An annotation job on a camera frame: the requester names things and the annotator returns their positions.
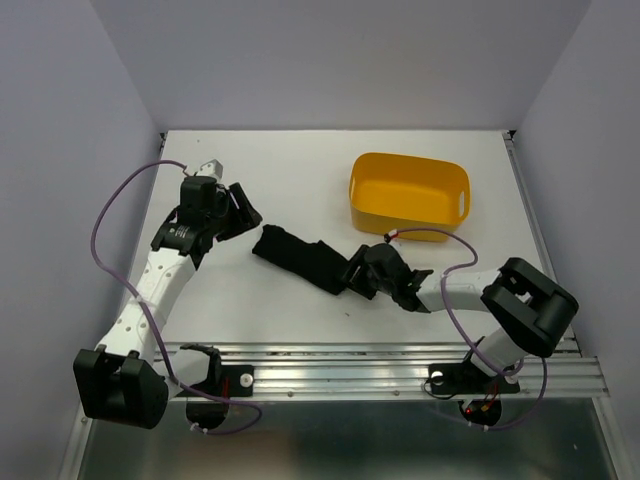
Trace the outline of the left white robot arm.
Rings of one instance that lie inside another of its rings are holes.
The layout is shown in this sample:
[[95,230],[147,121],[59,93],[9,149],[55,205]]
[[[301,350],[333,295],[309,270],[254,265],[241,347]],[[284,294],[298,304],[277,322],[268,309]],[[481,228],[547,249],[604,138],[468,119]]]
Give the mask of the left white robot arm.
[[161,332],[184,287],[217,241],[260,225],[261,215],[240,184],[188,176],[179,203],[154,235],[137,284],[114,325],[73,363],[81,404],[91,419],[152,429],[170,399],[186,392],[226,407],[218,349],[197,343],[169,354]]

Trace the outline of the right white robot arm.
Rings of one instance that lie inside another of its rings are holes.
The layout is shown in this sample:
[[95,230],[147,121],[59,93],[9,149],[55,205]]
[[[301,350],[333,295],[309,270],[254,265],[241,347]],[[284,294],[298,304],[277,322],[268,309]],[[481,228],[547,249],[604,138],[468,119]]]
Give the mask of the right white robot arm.
[[[382,292],[409,312],[445,311],[469,345],[460,366],[463,384],[482,390],[497,376],[511,376],[528,355],[550,357],[579,310],[575,297],[519,257],[493,270],[464,273],[464,264],[442,272],[409,267],[388,243],[362,246],[339,281],[368,299]],[[486,312],[499,327],[477,342],[455,312]]]

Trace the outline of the yellow plastic basket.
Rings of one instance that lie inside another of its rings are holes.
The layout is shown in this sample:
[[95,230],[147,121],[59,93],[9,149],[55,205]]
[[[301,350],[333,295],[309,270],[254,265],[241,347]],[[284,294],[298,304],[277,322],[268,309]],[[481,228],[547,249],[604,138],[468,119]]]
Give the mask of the yellow plastic basket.
[[471,210],[471,183],[460,165],[438,159],[369,152],[353,164],[348,198],[355,229],[444,242]]

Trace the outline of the black t shirt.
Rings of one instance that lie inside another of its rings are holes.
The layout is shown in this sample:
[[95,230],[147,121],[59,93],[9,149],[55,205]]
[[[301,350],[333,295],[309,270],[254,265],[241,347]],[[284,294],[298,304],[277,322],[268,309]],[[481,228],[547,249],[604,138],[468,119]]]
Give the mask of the black t shirt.
[[332,295],[346,289],[349,260],[322,240],[308,243],[276,225],[265,225],[252,253]]

